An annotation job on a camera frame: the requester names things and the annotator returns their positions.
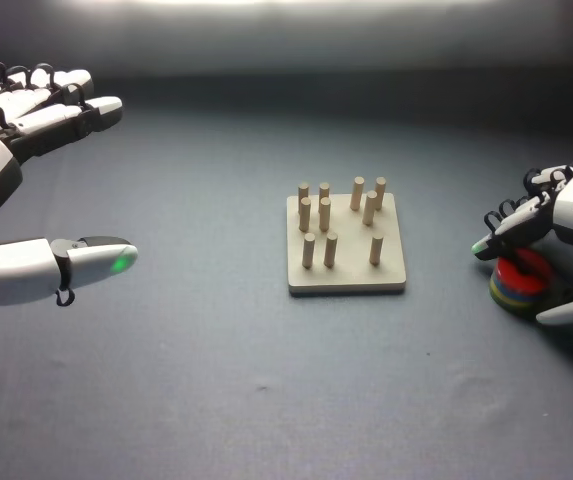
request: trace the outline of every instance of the gray tabletop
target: gray tabletop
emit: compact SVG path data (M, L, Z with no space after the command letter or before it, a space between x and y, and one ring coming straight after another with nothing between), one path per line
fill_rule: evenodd
M573 161L573 73L525 75L98 80L123 122L27 163L0 242L140 257L0 307L0 479L573 478L573 332L499 309L470 254ZM286 197L356 175L395 195L405 293L291 297Z

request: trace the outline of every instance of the red disc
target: red disc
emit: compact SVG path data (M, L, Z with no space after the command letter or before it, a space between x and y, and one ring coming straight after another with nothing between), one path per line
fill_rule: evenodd
M522 273L517 266L506 258L500 257L495 267L497 279L506 288L524 295L544 293L553 276L553 269L540 254L525 248L517 249L517 255L528 265L529 270L537 272Z

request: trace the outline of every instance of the robotic hand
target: robotic hand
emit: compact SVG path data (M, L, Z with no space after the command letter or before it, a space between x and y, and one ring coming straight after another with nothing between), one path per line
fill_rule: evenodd
M524 187L527 196L505 200L499 213L485 216L491 233L473 245L473 254L480 260L504 257L528 270L516 255L517 248L528 247L541 253L573 291L573 164L531 170ZM507 214L506 206L513 212ZM499 220L497 227L491 217ZM573 301L539 313L537 320L545 325L573 323Z
M85 70L56 72L39 64L30 71L0 63L0 207L22 182L20 166L29 158L119 122L119 98L87 100L92 93ZM56 294L57 304L68 306L73 288L120 273L136 259L137 249L116 237L0 244L0 305ZM68 291L65 301L61 291Z

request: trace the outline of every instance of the square wooden board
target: square wooden board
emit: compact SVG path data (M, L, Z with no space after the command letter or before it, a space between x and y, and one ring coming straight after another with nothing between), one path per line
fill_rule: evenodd
M331 195L330 229L335 232L337 252L335 265L324 265L326 234L319 229L319 195L311 195L310 227L299 229L298 197L286 201L286 232L288 243L288 286L291 293L340 293L399 291L406 286L406 269L399 235L395 198L384 194L382 209L375 212L371 226L362 223L366 195L360 209L350 209L351 195ZM315 253L310 269L302 266L304 235L315 234ZM384 235L381 262L369 262L374 233Z

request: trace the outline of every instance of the background wall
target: background wall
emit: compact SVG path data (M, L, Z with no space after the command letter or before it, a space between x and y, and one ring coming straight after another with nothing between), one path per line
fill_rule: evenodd
M573 0L0 0L0 60L95 75L573 64Z

